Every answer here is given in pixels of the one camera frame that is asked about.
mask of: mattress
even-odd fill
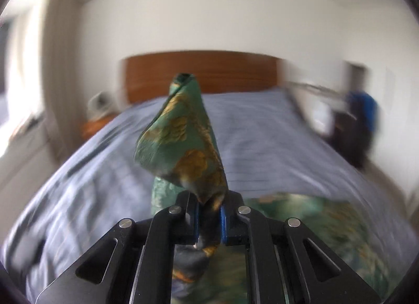
[[[299,117],[287,92],[204,95],[230,190],[244,198],[278,192],[349,201],[374,250],[404,274],[419,244],[385,193],[369,183]],[[31,302],[121,218],[151,216],[153,176],[133,161],[135,143],[165,98],[134,105],[84,144],[42,187],[9,233],[10,272],[21,241],[40,253],[16,282]]]

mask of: bed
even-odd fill
[[[375,251],[404,274],[418,252],[416,235],[383,192],[305,125],[282,87],[282,63],[271,56],[222,51],[126,59],[132,106],[53,175],[3,245],[2,263],[28,299],[34,303],[118,220],[151,216],[154,178],[134,163],[133,152],[178,72],[197,76],[230,190],[244,198],[284,192],[349,201],[368,224]],[[16,265],[23,245],[37,253]]]

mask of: wooden headboard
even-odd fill
[[[281,59],[243,52],[194,50],[161,52],[125,60],[130,103],[168,94],[177,73],[194,74],[203,93],[250,92],[282,84]]]

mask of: green blanket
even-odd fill
[[[218,212],[227,181],[193,75],[175,77],[169,98],[137,142],[135,160],[156,176],[153,214],[173,205],[184,189],[201,204],[198,242],[175,249],[173,303],[246,303],[244,251],[219,246]],[[280,192],[245,203],[270,218],[301,219],[380,297],[397,284],[399,277],[372,250],[367,228],[349,203]]]

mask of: silver screw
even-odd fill
[[[177,205],[173,205],[169,207],[169,213],[171,214],[179,214],[181,213],[182,208],[180,206]]]
[[[122,219],[122,220],[119,222],[119,226],[120,226],[120,228],[122,228],[122,229],[127,229],[127,228],[129,228],[132,224],[133,224],[133,221],[132,221],[131,219]]]
[[[288,224],[291,227],[299,227],[301,224],[301,221],[299,221],[297,218],[289,218],[288,219]]]
[[[238,213],[240,213],[240,214],[249,214],[250,213],[250,207],[249,206],[240,206],[238,208]]]

